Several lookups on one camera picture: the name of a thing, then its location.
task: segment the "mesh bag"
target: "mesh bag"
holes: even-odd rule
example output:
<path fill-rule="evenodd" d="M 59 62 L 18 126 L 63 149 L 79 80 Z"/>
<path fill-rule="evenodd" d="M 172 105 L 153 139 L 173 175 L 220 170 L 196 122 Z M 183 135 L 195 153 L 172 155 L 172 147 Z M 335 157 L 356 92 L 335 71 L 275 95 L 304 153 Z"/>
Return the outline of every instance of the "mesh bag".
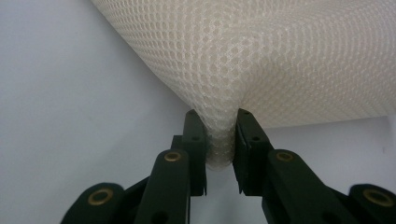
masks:
<path fill-rule="evenodd" d="M 263 127 L 396 112 L 394 0 L 92 0 L 233 159 L 239 107 Z"/>

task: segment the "fabric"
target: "fabric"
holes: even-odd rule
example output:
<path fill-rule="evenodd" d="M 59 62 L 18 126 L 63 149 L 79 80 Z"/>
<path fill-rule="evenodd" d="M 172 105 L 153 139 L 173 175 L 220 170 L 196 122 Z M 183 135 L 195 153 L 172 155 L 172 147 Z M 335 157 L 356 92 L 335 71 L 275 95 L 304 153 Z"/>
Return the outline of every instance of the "fabric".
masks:
<path fill-rule="evenodd" d="M 266 128 L 396 112 L 394 0 L 92 0 L 233 159 L 238 108 Z"/>

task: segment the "white surface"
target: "white surface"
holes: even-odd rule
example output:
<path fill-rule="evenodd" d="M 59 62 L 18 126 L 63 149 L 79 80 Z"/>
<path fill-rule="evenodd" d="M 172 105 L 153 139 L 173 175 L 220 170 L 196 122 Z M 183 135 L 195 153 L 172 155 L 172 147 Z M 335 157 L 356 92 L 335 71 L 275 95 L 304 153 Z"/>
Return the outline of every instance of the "white surface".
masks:
<path fill-rule="evenodd" d="M 238 108 L 263 127 L 396 114 L 395 0 L 92 0 L 233 160 Z"/>
<path fill-rule="evenodd" d="M 89 1 L 0 2 L 0 223 L 59 223 L 86 188 L 149 175 L 189 108 Z M 267 130 L 329 186 L 396 192 L 396 118 Z M 208 171 L 191 224 L 263 223 L 232 167 Z"/>

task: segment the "white background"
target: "white background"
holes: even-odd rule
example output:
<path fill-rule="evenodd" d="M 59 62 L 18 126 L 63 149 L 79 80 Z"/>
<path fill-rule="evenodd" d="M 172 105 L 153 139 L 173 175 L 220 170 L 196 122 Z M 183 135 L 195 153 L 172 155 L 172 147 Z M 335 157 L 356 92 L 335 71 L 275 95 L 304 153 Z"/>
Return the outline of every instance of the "white background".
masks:
<path fill-rule="evenodd" d="M 189 110 L 88 0 L 0 2 L 0 223 L 59 223 L 86 188 L 149 175 Z M 396 192 L 396 118 L 266 130 L 330 187 Z M 232 167 L 208 171 L 191 224 L 264 223 Z"/>

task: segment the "brass screw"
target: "brass screw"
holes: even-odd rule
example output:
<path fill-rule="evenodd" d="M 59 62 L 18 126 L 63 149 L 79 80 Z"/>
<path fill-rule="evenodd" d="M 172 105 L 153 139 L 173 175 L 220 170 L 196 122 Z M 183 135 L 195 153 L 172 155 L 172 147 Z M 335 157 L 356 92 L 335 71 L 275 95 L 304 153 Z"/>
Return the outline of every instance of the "brass screw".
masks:
<path fill-rule="evenodd" d="M 168 152 L 165 155 L 166 161 L 178 161 L 181 159 L 181 155 L 178 152 Z"/>
<path fill-rule="evenodd" d="M 279 161 L 292 161 L 293 160 L 293 155 L 291 155 L 288 152 L 278 152 L 278 153 L 276 153 L 276 158 Z"/>
<path fill-rule="evenodd" d="M 96 199 L 95 197 L 97 197 L 100 194 L 105 194 L 105 198 L 100 198 L 100 199 Z M 102 205 L 104 203 L 107 203 L 108 201 L 110 201 L 110 199 L 113 197 L 113 190 L 112 189 L 99 189 L 96 192 L 92 193 L 90 195 L 90 197 L 88 198 L 88 203 L 90 205 Z"/>
<path fill-rule="evenodd" d="M 377 189 L 365 189 L 363 191 L 363 195 L 371 203 L 375 203 L 383 207 L 392 207 L 394 205 L 394 201 L 386 193 Z"/>

